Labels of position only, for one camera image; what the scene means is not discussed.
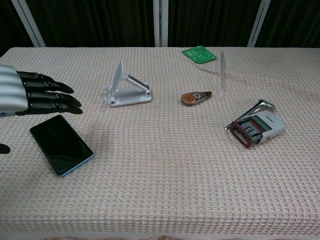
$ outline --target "smartphone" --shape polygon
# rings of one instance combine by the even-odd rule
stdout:
[[[59,177],[68,175],[94,157],[62,115],[32,127],[30,132]]]

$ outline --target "white tablecloth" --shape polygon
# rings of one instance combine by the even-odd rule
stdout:
[[[183,49],[12,48],[0,58],[72,87],[83,114],[62,115],[95,153],[59,178],[29,132],[55,114],[1,118],[11,147],[0,155],[1,238],[319,239],[320,49],[208,47],[225,53],[224,97],[219,58],[195,64]],[[104,103],[120,59],[149,83],[151,102]],[[183,106],[193,91],[212,98]],[[246,149],[224,126],[258,99],[287,128]]]

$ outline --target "black robotic finger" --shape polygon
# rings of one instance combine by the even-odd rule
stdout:
[[[8,153],[10,153],[10,147],[0,143],[0,154],[8,154]]]
[[[21,79],[24,88],[27,91],[37,91],[37,92],[45,92],[45,91],[61,91],[66,94],[73,94],[74,90],[65,85],[62,82],[57,81],[49,81],[49,80],[41,80],[41,79]]]
[[[25,80],[46,80],[49,82],[55,82],[51,77],[47,75],[42,75],[36,72],[27,72],[27,71],[17,71],[18,75],[20,78],[25,81]]]
[[[29,102],[33,101],[54,101],[81,107],[81,103],[71,95],[57,92],[27,91],[26,97]]]
[[[72,104],[61,101],[34,100],[28,101],[28,109],[16,112],[18,116],[36,115],[36,114],[52,114],[52,113],[71,113],[82,114],[83,111]]]

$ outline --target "dark background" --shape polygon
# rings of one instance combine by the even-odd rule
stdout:
[[[154,47],[152,0],[26,0],[48,47]],[[169,0],[168,46],[246,47],[260,0]],[[33,47],[0,3],[0,56]],[[320,0],[271,0],[256,47],[320,47]]]

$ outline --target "phone stand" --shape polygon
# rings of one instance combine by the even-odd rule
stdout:
[[[118,88],[122,80],[134,86]],[[108,97],[105,97],[104,101],[111,107],[145,103],[152,99],[148,83],[143,83],[124,72],[122,60],[116,69],[112,86],[106,86],[105,90],[108,92]]]

